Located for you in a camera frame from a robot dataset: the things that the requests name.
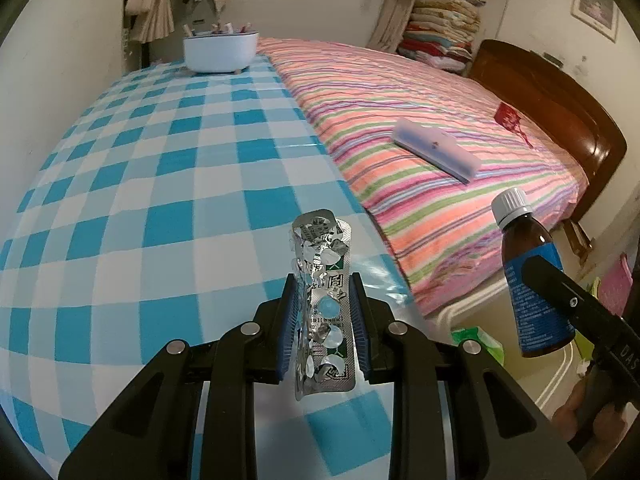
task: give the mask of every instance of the stack of blankets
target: stack of blankets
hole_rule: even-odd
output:
[[[415,0],[398,53],[460,73],[471,61],[481,0]]]

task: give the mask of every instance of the white bottle cap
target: white bottle cap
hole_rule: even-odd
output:
[[[500,229],[504,229],[511,220],[518,216],[533,213],[526,193],[517,187],[510,187],[495,197],[491,202],[491,209]]]

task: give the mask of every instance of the pink basket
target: pink basket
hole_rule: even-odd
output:
[[[598,300],[612,314],[622,316],[632,283],[633,279],[626,262],[626,254],[622,253],[602,278],[598,287]]]

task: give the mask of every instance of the pink striped bedsheet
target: pink striped bedsheet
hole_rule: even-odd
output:
[[[522,188],[547,228],[588,184],[578,163],[532,121],[531,149],[495,123],[500,104],[470,79],[395,54],[304,40],[260,42],[362,206],[375,218],[426,315],[501,266],[491,200]],[[464,185],[391,142],[406,118],[437,126],[482,160]]]

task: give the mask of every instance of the picture frame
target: picture frame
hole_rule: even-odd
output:
[[[573,0],[571,15],[616,42],[620,10],[613,0]]]

